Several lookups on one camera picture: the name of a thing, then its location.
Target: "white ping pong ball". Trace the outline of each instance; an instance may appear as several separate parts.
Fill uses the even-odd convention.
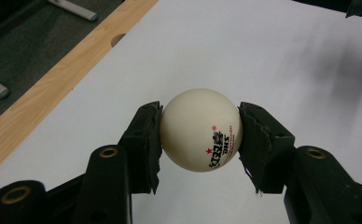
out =
[[[184,91],[165,107],[160,119],[163,150],[175,164],[194,172],[224,166],[242,137],[237,107],[217,91]]]

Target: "white table surface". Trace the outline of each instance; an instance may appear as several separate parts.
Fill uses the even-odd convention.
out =
[[[362,18],[292,1],[160,0],[0,165],[0,188],[52,189],[116,144],[140,105],[209,88],[261,105],[362,183]],[[288,223],[284,195],[256,195],[237,158],[192,173],[163,153],[134,223]]]

